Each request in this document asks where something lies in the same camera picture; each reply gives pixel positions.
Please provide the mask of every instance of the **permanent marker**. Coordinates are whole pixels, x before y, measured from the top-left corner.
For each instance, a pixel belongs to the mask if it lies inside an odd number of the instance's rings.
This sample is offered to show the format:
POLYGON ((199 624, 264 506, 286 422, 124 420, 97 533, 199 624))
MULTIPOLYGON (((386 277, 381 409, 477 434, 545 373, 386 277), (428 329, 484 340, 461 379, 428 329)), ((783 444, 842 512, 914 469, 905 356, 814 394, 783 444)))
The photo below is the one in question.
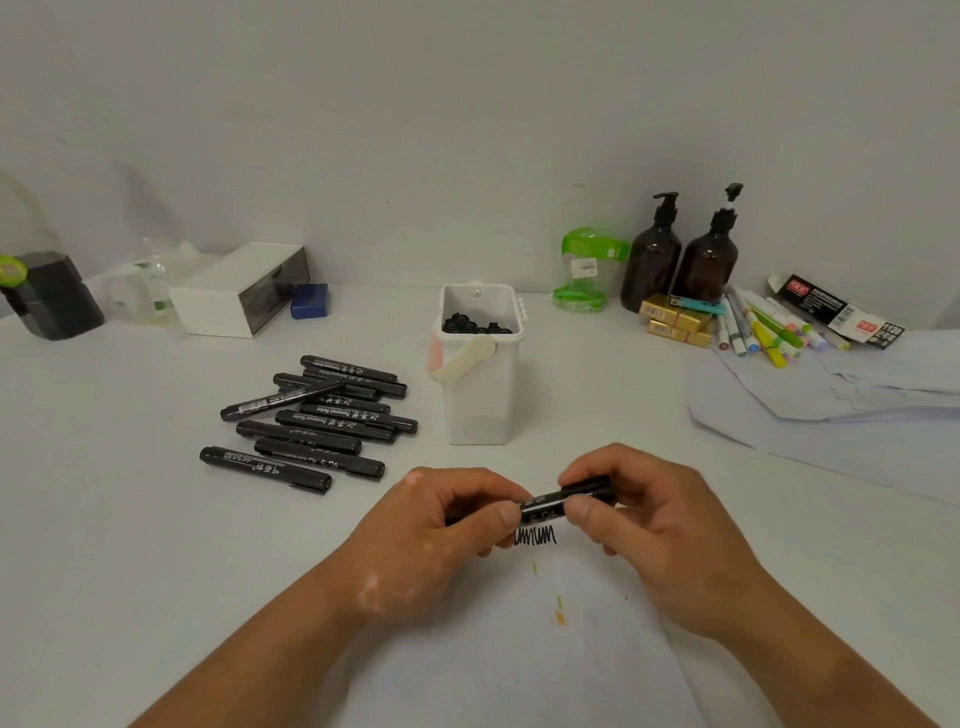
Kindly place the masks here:
POLYGON ((309 397, 336 392, 343 389, 343 385, 343 382, 338 379, 325 379, 319 382, 314 381, 309 385, 301 386, 300 389, 295 389, 290 392, 261 397, 259 400, 232 404, 220 410, 220 419, 227 423, 245 420, 250 415, 266 412, 268 409, 276 409, 277 407, 282 407, 284 404, 296 404, 309 397))
POLYGON ((261 423, 256 420, 244 420, 242 423, 237 423, 237 434, 243 435, 244 437, 272 437, 275 440, 300 443, 301 445, 308 445, 311 448, 332 449, 336 452, 345 452, 347 455, 359 455, 360 450, 363 449, 363 443, 355 437, 331 435, 326 432, 318 432, 315 429, 299 429, 297 427, 271 425, 270 423, 261 423))
POLYGON ((207 465, 218 468, 227 468, 250 475, 269 477, 279 480, 292 488, 299 488, 312 493, 324 494, 330 490, 333 483, 327 473, 301 468, 299 465, 288 465, 268 460, 265 457, 247 455, 245 452, 226 448, 204 448, 200 451, 200 459, 207 465))
MULTIPOLYGON (((537 496, 533 500, 520 503, 520 525, 542 523, 559 518, 564 514, 564 501, 570 496, 591 496, 610 505, 616 503, 616 495, 611 487, 610 477, 608 475, 598 475, 572 483, 556 493, 537 496)), ((448 518, 445 523, 446 525, 453 525, 461 520, 462 518, 448 518)))
POLYGON ((339 372, 328 372, 325 369, 314 369, 312 367, 307 367, 303 370, 304 376, 310 376, 315 379, 328 379, 330 377, 336 377, 350 384, 355 384, 360 387, 369 387, 370 389, 376 390, 380 394, 384 394, 387 397, 393 397, 398 400, 402 400, 407 396, 407 385, 401 384, 398 381, 377 381, 376 379, 364 379, 362 376, 354 375, 342 375, 339 372))
POLYGON ((305 427, 320 432, 332 432, 336 435, 358 437, 361 440, 374 440, 379 443, 396 442, 396 430, 386 427, 371 427, 350 420, 338 420, 335 417, 321 417, 292 409, 281 409, 276 413, 276 421, 288 427, 305 427))
POLYGON ((416 420, 397 415, 381 415, 377 412, 367 412, 362 409, 349 409, 347 407, 332 407, 329 404, 317 404, 316 402, 306 401, 300 405, 300 412, 310 412, 314 415, 326 415, 327 417, 337 417, 341 420, 356 420, 367 425, 377 427, 390 427, 405 432, 408 435, 417 434, 419 424, 416 420))
POLYGON ((322 356, 313 356, 311 354, 302 356, 300 358, 300 364, 303 367, 326 369, 328 372, 339 372, 342 375, 362 376, 365 379, 376 379, 377 381, 396 381, 396 375, 392 375, 390 372, 381 372, 377 369, 358 367, 356 364, 347 364, 343 361, 324 359, 322 356))
MULTIPOLYGON (((296 384, 281 384, 280 392, 290 392, 299 389, 296 384)), ((311 397, 307 401, 318 401, 323 404, 332 404, 336 407, 350 407, 351 409, 366 409, 368 412, 382 412, 385 415, 390 414, 390 405, 382 401, 359 400, 356 397, 341 397, 340 395, 323 395, 322 397, 311 397)))
POLYGON ((270 437, 257 440, 253 444, 253 449, 261 455, 270 455, 271 457, 278 457, 282 460, 299 460, 317 468, 343 471, 350 475, 359 475, 360 477, 368 477, 374 480, 379 480, 383 477, 387 469, 387 466, 379 460, 371 460, 370 458, 356 457, 354 455, 343 455, 340 452, 333 452, 328 449, 310 448, 307 445, 274 440, 270 437))
MULTIPOLYGON (((317 378, 314 376, 292 375, 286 372, 280 372, 279 374, 274 375, 274 384, 278 387, 289 385, 297 385, 302 387, 307 384, 313 384, 316 381, 317 378)), ((358 400, 380 400, 379 392, 374 392, 374 390, 370 389, 369 387, 357 387, 353 384, 345 384, 343 394, 347 395, 348 397, 354 397, 358 400)))

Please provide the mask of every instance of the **white packaging box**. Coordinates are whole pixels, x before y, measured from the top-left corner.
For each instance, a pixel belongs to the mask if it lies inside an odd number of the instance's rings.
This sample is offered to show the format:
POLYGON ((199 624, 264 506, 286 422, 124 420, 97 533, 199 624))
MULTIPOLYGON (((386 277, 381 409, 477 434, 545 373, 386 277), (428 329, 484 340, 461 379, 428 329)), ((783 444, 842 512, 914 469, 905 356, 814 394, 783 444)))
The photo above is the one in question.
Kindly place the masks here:
POLYGON ((302 245, 247 243, 170 289, 187 333, 251 339, 310 282, 302 245))

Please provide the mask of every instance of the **hand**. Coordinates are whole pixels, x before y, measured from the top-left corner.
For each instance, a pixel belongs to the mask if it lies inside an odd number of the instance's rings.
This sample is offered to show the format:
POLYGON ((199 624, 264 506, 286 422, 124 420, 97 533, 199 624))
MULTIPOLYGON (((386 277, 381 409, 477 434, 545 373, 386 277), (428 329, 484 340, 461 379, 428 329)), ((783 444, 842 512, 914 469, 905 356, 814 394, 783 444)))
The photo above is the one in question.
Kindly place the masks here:
POLYGON ((573 496, 564 505, 570 522, 630 562, 657 608, 679 625, 721 641, 736 633, 750 618, 747 607, 776 583, 700 474, 608 445, 574 460, 559 481, 604 474, 626 507, 573 496))
POLYGON ((513 545, 518 502, 531 495, 482 468, 415 468, 394 485, 321 564, 324 580, 364 619, 422 612, 474 554, 513 545), (444 515, 463 516, 444 527, 444 515))

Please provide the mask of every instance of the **barcode label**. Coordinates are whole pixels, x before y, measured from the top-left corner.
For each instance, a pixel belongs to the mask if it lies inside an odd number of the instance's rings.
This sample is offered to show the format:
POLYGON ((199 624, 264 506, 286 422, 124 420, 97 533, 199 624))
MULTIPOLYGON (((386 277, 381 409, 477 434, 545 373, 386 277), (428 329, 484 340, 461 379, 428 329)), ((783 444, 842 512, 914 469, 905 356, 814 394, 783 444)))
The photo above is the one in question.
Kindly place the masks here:
POLYGON ((597 275, 595 257, 575 257, 570 261, 570 272, 575 279, 591 279, 597 275))
POLYGON ((840 311, 840 313, 837 314, 837 317, 836 319, 834 319, 834 321, 836 321, 838 326, 842 324, 846 324, 847 319, 849 319, 855 311, 856 311, 855 306, 848 305, 846 308, 840 311))
POLYGON ((258 409, 259 407, 262 407, 265 404, 269 404, 269 403, 270 403, 270 400, 266 400, 266 399, 248 402, 242 407, 237 407, 237 413, 239 414, 243 412, 250 412, 252 409, 258 409))

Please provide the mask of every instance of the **gold box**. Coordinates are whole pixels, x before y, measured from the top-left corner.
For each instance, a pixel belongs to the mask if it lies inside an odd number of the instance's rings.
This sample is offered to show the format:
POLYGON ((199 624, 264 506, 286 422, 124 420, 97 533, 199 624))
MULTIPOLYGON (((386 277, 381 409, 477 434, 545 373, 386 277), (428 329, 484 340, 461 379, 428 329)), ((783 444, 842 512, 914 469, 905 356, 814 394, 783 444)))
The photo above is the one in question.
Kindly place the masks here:
POLYGON ((713 322, 711 321, 707 321, 707 326, 701 331, 683 331, 679 328, 670 327, 656 319, 651 319, 647 330, 665 339, 682 341, 685 344, 692 344, 701 349, 708 349, 710 342, 713 341, 713 322))
POLYGON ((641 303, 640 313, 672 328, 678 328, 689 333, 695 333, 705 328, 710 323, 710 319, 713 318, 712 314, 704 311, 694 311, 690 308, 678 308, 675 305, 670 305, 670 299, 662 293, 651 296, 641 303))

